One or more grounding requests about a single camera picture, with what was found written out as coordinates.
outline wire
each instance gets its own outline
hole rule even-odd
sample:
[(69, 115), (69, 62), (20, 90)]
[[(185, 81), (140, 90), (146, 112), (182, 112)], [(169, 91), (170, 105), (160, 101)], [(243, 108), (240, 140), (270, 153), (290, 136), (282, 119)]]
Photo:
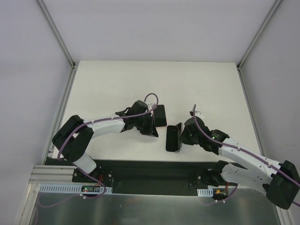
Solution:
[(211, 206), (211, 205), (214, 204), (214, 203), (225, 203), (227, 200), (229, 200), (229, 199), (232, 197), (232, 195), (233, 195), (233, 194), (235, 193), (235, 191), (238, 189), (238, 186), (239, 186), (239, 184), (237, 184), (237, 185), (235, 186), (234, 190), (229, 194), (229, 196), (228, 196), (227, 198), (223, 199), (223, 200), (214, 201), (214, 202), (211, 202), (211, 203), (208, 203), (208, 204), (202, 203), (201, 201), (199, 201), (199, 202), (200, 202), (200, 204), (203, 205), (203, 206)]
[(277, 169), (275, 166), (273, 166), (272, 164), (269, 164), (267, 161), (265, 161), (264, 159), (260, 158), (259, 156), (257, 156), (256, 154), (246, 150), (246, 149), (243, 149), (243, 148), (239, 148), (235, 145), (231, 145), (231, 144), (227, 144), (227, 143), (223, 143), (223, 142), (219, 142), (215, 139), (212, 139), (211, 137), (209, 137), (200, 127), (200, 125), (198, 124), (197, 122), (197, 118), (196, 118), (196, 105), (194, 105), (194, 108), (193, 108), (193, 118), (194, 118), (194, 121), (196, 123), (196, 126), (197, 128), (201, 131), (201, 133), (206, 137), (208, 138), (209, 140), (211, 140), (212, 142), (214, 143), (217, 143), (217, 144), (221, 144), (223, 146), (227, 146), (227, 147), (230, 147), (230, 148), (234, 148), (234, 149), (237, 149), (237, 150), (240, 150), (242, 152), (245, 152), (247, 153), (248, 155), (251, 155), (252, 157), (256, 158), (257, 160), (263, 162), (264, 164), (268, 165), (268, 167), (274, 169), (275, 171), (277, 171), (278, 173), (280, 173), (281, 175), (283, 175), (285, 178), (287, 178), (290, 182), (292, 182), (293, 184), (295, 184), (296, 186), (298, 186), (300, 188), (300, 184), (295, 181), (293, 178), (289, 177), (288, 175), (286, 175), (284, 172), (282, 172), (281, 170)]
[(143, 113), (140, 113), (140, 114), (136, 114), (136, 115), (131, 115), (131, 116), (118, 116), (118, 117), (113, 117), (113, 118), (103, 118), (103, 119), (98, 119), (98, 120), (95, 120), (94, 122), (90, 121), (90, 122), (86, 122), (86, 123), (83, 123), (81, 125), (79, 125), (78, 127), (76, 127), (72, 133), (66, 138), (65, 142), (62, 144), (59, 152), (58, 152), (58, 155), (57, 155), (57, 159), (58, 160), (63, 160), (64, 158), (61, 158), (60, 155), (63, 151), (63, 149), (65, 148), (66, 144), (68, 143), (68, 141), (71, 139), (71, 137), (73, 136), (73, 134), (75, 134), (80, 128), (86, 126), (86, 125), (89, 125), (89, 124), (92, 124), (92, 123), (99, 123), (99, 122), (103, 122), (103, 121), (107, 121), (107, 120), (121, 120), (121, 119), (127, 119), (127, 118), (133, 118), (133, 117), (139, 117), (139, 116), (144, 116), (150, 112), (152, 112), (154, 109), (156, 109), (157, 105), (158, 105), (158, 96), (155, 94), (155, 93), (149, 93), (148, 95), (146, 95), (145, 97), (145, 100), (147, 99), (147, 97), (149, 97), (150, 95), (154, 95), (156, 97), (156, 103), (155, 105), (152, 106), (152, 108), (146, 112), (143, 112)]

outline aluminum frame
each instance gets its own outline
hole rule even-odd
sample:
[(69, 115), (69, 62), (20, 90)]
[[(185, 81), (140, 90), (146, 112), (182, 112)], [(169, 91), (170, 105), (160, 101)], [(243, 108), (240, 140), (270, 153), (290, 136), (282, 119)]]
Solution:
[[(56, 114), (54, 124), (52, 126), (51, 136), (49, 137), (49, 140), (47, 142), (48, 143), (47, 147), (45, 148), (44, 161), (43, 161), (43, 163), (44, 163), (48, 157), (49, 151), (51, 152), (53, 150), (53, 144), (51, 143), (51, 137), (58, 131), (58, 129), (61, 125), (63, 114), (65, 112), (66, 105), (68, 102), (68, 97), (70, 95), (73, 81), (75, 78), (75, 74), (77, 71), (78, 63), (75, 63), (73, 61), (73, 58), (70, 55), (70, 53), (67, 49), (67, 46), (65, 45), (63, 38), (61, 37), (44, 1), (43, 0), (35, 0), (35, 1), (38, 4), (38, 6), (46, 20), (46, 23), (49, 26), (49, 29), (51, 30), (60, 49), (62, 50), (63, 54), (65, 55), (66, 59), (68, 60), (68, 62), (70, 64), (70, 67), (71, 67), (71, 73), (69, 74), (69, 79), (66, 84), (62, 99), (60, 101), (60, 107)], [(282, 5), (283, 1), (284, 0), (275, 0), (274, 1), (272, 7), (270, 8), (269, 12), (267, 13), (267, 15), (266, 15), (265, 19), (263, 20), (261, 26), (259, 27), (258, 31), (255, 33), (251, 43), (249, 44), (246, 52), (244, 53), (240, 63), (237, 66), (241, 85), (242, 85), (242, 88), (244, 91), (246, 103), (247, 103), (248, 110), (250, 113), (251, 121), (252, 121), (252, 124), (254, 127), (255, 136), (257, 138), (259, 148), (260, 148), (260, 151), (262, 154), (263, 154), (263, 148), (261, 145), (259, 134), (257, 132), (255, 120), (253, 117), (253, 112), (251, 109), (251, 104), (250, 104), (250, 101), (249, 101), (249, 98), (247, 95), (247, 91), (246, 91), (244, 82), (242, 80), (242, 74), (240, 73), (240, 69), (243, 67), (243, 65), (247, 61), (247, 59), (248, 59), (249, 55), (251, 54), (251, 52), (253, 51), (253, 49), (257, 46), (257, 43), (259, 42), (261, 36), (263, 35), (263, 33), (265, 32), (270, 21), (272, 20), (272, 18), (274, 17), (274, 15), (276, 14), (276, 12), (280, 8), (280, 6)], [(70, 184), (70, 183), (72, 183), (72, 175), (70, 173), (72, 172), (72, 174), (73, 174), (73, 169), (74, 169), (73, 166), (46, 166), (46, 165), (35, 166), (33, 169), (32, 175), (30, 177), (29, 184), (27, 186), (25, 197), (21, 204), (21, 209), (19, 211), (16, 224), (20, 224), (20, 225), (29, 224), (31, 216), (34, 215), (33, 214), (34, 204), (35, 204), (41, 183), (68, 183), (68, 184)], [(291, 215), (289, 214), (288, 210), (283, 210), (283, 209), (280, 209), (277, 207), (277, 212), (278, 212), (278, 215), (280, 218), (280, 222), (283, 225), (292, 225), (293, 224), (293, 219), (291, 218)]]

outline black smartphone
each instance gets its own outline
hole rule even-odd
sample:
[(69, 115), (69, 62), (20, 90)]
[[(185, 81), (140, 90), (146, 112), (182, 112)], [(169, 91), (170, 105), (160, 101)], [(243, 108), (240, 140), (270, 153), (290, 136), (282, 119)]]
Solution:
[(182, 123), (176, 126), (167, 127), (167, 137), (165, 149), (170, 152), (179, 152), (182, 148), (182, 141), (180, 140), (180, 135), (182, 132)]
[(165, 116), (165, 106), (158, 105), (153, 111), (155, 127), (157, 128), (165, 128), (167, 126), (167, 119)]

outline white wall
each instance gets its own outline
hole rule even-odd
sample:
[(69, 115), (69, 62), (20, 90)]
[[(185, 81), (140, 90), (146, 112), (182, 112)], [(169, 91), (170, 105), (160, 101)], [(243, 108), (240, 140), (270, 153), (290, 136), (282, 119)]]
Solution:
[[(265, 154), (300, 173), (300, 1), (286, 0), (242, 68)], [(299, 207), (292, 206), (297, 222)]]
[(0, 224), (40, 164), (70, 67), (34, 0), (0, 1)]
[(274, 0), (45, 0), (75, 61), (238, 63)]

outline white tabletop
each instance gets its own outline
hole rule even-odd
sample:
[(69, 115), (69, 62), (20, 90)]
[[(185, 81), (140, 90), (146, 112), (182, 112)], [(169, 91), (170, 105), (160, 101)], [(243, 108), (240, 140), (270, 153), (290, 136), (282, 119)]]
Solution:
[[(168, 125), (190, 118), (194, 104), (209, 129), (219, 129), (259, 153), (255, 133), (234, 63), (81, 61), (71, 89), (63, 124), (72, 115), (98, 119), (132, 106), (154, 92), (165, 105)], [(155, 102), (149, 97), (147, 103)], [(87, 153), (94, 159), (145, 161), (231, 161), (183, 145), (178, 153), (165, 150), (166, 128), (159, 138), (144, 136), (135, 128), (93, 139)]]

